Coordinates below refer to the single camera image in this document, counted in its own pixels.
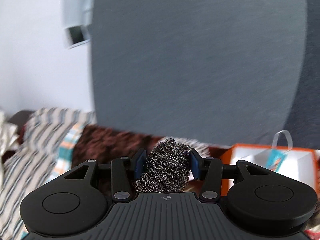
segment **white wall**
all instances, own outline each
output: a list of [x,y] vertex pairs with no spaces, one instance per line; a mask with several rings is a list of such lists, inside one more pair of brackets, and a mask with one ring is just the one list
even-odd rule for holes
[[2,108],[94,109],[90,43],[68,49],[62,13],[62,0],[0,0],[0,75],[17,84],[12,102],[0,84]]

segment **brown fuzzy fabric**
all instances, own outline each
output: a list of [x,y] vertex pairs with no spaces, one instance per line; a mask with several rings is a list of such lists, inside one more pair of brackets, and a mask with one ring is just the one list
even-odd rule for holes
[[[121,156],[133,157],[140,148],[146,149],[149,154],[161,138],[87,125],[73,150],[72,168],[89,159],[104,164]],[[104,195],[110,195],[110,179],[100,179],[98,189]]]

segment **striped fabric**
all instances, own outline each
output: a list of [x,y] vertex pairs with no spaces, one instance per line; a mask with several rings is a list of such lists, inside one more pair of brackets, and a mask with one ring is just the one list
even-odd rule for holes
[[[58,159],[57,159],[56,165],[53,168],[51,175],[48,177],[48,179],[44,184],[59,177],[60,175],[62,175],[63,173],[71,169],[73,148],[76,145],[77,141],[79,140],[82,134],[83,128],[84,128],[84,125],[81,125],[79,123],[75,124],[71,128],[71,130],[68,132],[66,137],[63,139],[59,147],[59,153],[58,153]],[[21,229],[21,234],[20,236],[18,236],[18,239],[24,238],[27,234],[28,234],[28,231],[25,225],[23,224]]]
[[50,175],[54,177],[53,169],[62,165],[58,163],[58,148],[70,129],[75,124],[90,123],[95,123],[94,113],[62,108],[43,108],[30,117],[24,143],[4,164],[0,194],[0,237],[3,240],[22,237],[25,230],[19,212],[22,199],[46,183]]

